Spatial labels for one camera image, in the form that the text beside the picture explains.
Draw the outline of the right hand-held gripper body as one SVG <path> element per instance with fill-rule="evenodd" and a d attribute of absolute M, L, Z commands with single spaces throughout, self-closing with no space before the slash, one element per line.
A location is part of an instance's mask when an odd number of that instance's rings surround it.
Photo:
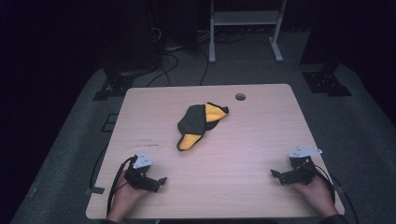
<path fill-rule="evenodd" d="M 291 170 L 281 173 L 280 178 L 286 180 L 286 185 L 294 183 L 308 185 L 318 173 L 312 157 L 321 153 L 322 150 L 317 148 L 295 148 L 288 154 Z"/>

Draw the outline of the person's right hand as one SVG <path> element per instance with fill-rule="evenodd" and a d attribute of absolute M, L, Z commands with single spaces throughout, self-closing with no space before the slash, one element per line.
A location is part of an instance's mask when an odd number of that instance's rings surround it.
<path fill-rule="evenodd" d="M 338 215 L 338 211 L 334 206 L 328 187 L 321 178 L 315 176 L 308 185 L 295 183 L 292 184 L 292 186 L 322 217 Z"/>

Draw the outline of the white metal frame stand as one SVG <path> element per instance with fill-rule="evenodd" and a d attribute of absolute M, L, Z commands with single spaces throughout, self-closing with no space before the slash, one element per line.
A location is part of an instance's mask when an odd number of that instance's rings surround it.
<path fill-rule="evenodd" d="M 261 11 L 216 11 L 215 0 L 210 2 L 210 26 L 208 61 L 216 61 L 215 28 L 217 26 L 251 26 L 251 25 L 274 25 L 275 30 L 269 37 L 270 46 L 278 63 L 284 61 L 277 44 L 278 35 L 283 21 L 288 0 L 281 0 L 279 9 Z"/>

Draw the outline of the black floor tape rectangle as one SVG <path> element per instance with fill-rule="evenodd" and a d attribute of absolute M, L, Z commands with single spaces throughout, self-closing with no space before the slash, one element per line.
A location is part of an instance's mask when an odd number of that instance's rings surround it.
<path fill-rule="evenodd" d="M 118 116 L 119 116 L 118 113 L 109 113 L 106 117 L 105 123 L 102 126 L 101 132 L 112 133 L 115 128 Z"/>

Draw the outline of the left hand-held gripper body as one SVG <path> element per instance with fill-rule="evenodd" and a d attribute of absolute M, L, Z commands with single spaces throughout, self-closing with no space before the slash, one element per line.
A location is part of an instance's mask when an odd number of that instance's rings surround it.
<path fill-rule="evenodd" d="M 154 188 L 160 185 L 158 180 L 146 176 L 152 159 L 146 152 L 141 152 L 139 155 L 134 155 L 131 158 L 124 178 L 134 189 L 144 189 L 154 192 Z"/>

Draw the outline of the black stand base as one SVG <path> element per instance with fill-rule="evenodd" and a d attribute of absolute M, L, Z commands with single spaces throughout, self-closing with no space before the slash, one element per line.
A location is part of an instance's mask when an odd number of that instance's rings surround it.
<path fill-rule="evenodd" d="M 303 77 L 312 93 L 326 93 L 330 97 L 350 96 L 348 88 L 341 84 L 335 70 L 338 63 L 325 63 L 316 72 L 303 72 Z"/>
<path fill-rule="evenodd" d="M 138 77 L 150 74 L 155 67 L 148 69 L 123 69 L 121 71 L 105 71 L 106 80 L 102 88 L 93 96 L 94 101 L 106 101 L 109 97 L 124 96 L 132 88 Z"/>

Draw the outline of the person's left hand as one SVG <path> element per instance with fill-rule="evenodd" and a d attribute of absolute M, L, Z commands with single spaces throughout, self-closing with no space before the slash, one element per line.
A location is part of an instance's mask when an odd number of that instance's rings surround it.
<path fill-rule="evenodd" d="M 120 175 L 113 203 L 106 219 L 117 222 L 124 221 L 139 201 L 149 195 L 147 190 L 134 189 L 124 178 L 124 175 L 125 172 Z"/>

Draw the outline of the yellow and dark grey cloth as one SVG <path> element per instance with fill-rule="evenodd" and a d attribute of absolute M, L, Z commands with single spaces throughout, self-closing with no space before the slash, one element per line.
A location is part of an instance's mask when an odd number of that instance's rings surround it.
<path fill-rule="evenodd" d="M 181 134 L 177 142 L 177 149 L 184 151 L 193 147 L 207 131 L 214 129 L 219 121 L 228 114 L 227 106 L 215 105 L 210 102 L 205 105 L 191 105 L 177 124 Z"/>

